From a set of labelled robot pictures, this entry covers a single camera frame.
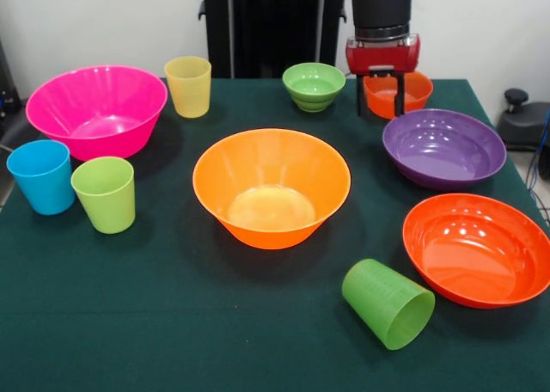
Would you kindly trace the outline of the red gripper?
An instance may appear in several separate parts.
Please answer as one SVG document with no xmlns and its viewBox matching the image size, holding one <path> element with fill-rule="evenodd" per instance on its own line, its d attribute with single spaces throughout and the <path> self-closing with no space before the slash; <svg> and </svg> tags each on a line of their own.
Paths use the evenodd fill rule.
<svg viewBox="0 0 550 392">
<path fill-rule="evenodd" d="M 394 116 L 405 113 L 405 74 L 414 72 L 421 47 L 418 34 L 407 34 L 397 40 L 357 40 L 349 38 L 345 55 L 349 71 L 354 75 L 393 77 L 396 80 Z M 364 76 L 356 76 L 357 115 L 366 114 Z"/>
</svg>

